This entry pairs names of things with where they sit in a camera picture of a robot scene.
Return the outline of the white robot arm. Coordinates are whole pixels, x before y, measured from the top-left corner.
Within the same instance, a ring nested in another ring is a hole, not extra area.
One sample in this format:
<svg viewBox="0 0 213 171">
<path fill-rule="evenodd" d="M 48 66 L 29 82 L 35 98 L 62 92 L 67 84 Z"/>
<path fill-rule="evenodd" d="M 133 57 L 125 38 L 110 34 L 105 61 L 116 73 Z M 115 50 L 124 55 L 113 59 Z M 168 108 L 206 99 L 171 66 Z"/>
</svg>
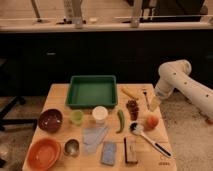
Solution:
<svg viewBox="0 0 213 171">
<path fill-rule="evenodd" d="M 178 89 L 213 122 L 213 89 L 190 78 L 191 71 L 192 66 L 187 60 L 161 64 L 158 69 L 160 78 L 155 86 L 155 95 L 150 102 L 149 110 L 154 111 L 174 89 Z"/>
</svg>

